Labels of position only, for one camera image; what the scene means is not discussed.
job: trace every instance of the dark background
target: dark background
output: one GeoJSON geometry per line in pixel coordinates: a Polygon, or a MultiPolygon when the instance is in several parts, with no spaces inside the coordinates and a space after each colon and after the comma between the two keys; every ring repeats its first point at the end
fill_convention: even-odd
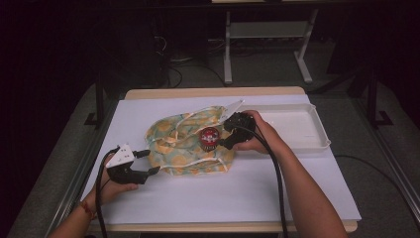
{"type": "MultiPolygon", "coordinates": [[[[331,72],[358,65],[375,68],[379,80],[395,92],[401,107],[420,127],[418,5],[321,9],[312,41],[336,41],[331,72]]],[[[205,49],[206,38],[224,34],[223,13],[166,12],[159,21],[151,21],[155,13],[104,17],[84,11],[85,7],[78,1],[1,0],[1,137],[6,143],[1,159],[5,215],[0,237],[8,233],[74,107],[98,72],[114,97],[129,88],[159,87],[165,82],[167,59],[155,54],[156,32],[172,42],[173,51],[189,49],[197,55],[205,49]]],[[[242,20],[272,16],[252,11],[240,15],[242,20]]]]}

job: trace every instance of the bracelet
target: bracelet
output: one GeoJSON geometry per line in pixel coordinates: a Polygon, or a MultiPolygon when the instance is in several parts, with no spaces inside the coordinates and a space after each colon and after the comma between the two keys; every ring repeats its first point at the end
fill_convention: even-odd
{"type": "Polygon", "coordinates": [[[96,218],[95,213],[93,213],[92,210],[90,210],[90,208],[87,206],[87,202],[86,201],[80,201],[80,206],[83,207],[84,212],[88,213],[90,215],[90,220],[93,220],[96,218]]]}

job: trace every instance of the person's right hand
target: person's right hand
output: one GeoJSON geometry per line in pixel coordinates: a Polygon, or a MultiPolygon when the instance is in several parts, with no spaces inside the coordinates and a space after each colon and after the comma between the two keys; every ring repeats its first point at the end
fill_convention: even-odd
{"type": "MultiPolygon", "coordinates": [[[[275,129],[269,125],[266,121],[263,120],[262,116],[258,111],[244,111],[244,113],[247,113],[248,115],[254,117],[257,124],[256,132],[259,134],[263,139],[265,139],[268,142],[275,143],[278,140],[282,141],[280,136],[277,134],[275,129]]],[[[254,150],[257,152],[260,152],[262,154],[267,154],[268,151],[266,150],[265,146],[256,138],[253,137],[251,140],[247,142],[242,142],[235,144],[233,147],[234,151],[250,151],[254,150]]]]}

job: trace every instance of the table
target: table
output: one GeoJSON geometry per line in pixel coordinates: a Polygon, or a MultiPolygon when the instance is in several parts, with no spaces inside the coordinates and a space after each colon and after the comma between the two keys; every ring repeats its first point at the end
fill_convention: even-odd
{"type": "MultiPolygon", "coordinates": [[[[144,132],[164,115],[225,105],[238,98],[264,105],[309,103],[300,87],[132,90],[117,106],[98,158],[118,144],[129,143],[133,150],[144,149],[144,132]]],[[[297,154],[297,157],[324,189],[346,230],[356,230],[361,217],[331,149],[297,154]]],[[[94,183],[100,161],[95,163],[84,194],[94,183]]],[[[132,165],[133,170],[140,171],[149,167],[146,160],[135,161],[132,165]]],[[[295,227],[287,204],[286,199],[286,219],[289,230],[293,231],[295,227]]],[[[225,174],[173,178],[159,172],[138,191],[122,194],[104,206],[103,213],[109,231],[281,231],[272,161],[266,155],[252,152],[238,153],[232,168],[225,174]]],[[[93,221],[90,229],[99,230],[98,222],[93,221]]]]}

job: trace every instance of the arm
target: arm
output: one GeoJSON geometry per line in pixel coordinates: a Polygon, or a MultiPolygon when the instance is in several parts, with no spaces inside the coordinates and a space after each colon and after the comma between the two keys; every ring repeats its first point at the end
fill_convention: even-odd
{"type": "MultiPolygon", "coordinates": [[[[105,164],[111,160],[112,157],[113,155],[110,155],[106,159],[105,164]]],[[[137,184],[118,184],[109,180],[106,170],[104,170],[104,173],[102,174],[101,184],[103,185],[101,192],[103,204],[112,201],[124,191],[135,190],[138,188],[137,184]]],[[[84,237],[87,229],[89,228],[92,215],[96,214],[95,197],[96,192],[94,185],[81,202],[84,207],[79,205],[74,208],[68,217],[57,227],[57,229],[50,234],[50,238],[84,237]]]]}
{"type": "MultiPolygon", "coordinates": [[[[290,209],[296,229],[301,237],[347,237],[343,223],[330,200],[316,181],[300,164],[294,153],[284,143],[277,132],[257,111],[247,111],[254,117],[261,135],[275,154],[286,185],[290,209]]],[[[256,150],[267,153],[263,145],[252,138],[238,143],[234,150],[256,150]]]]}

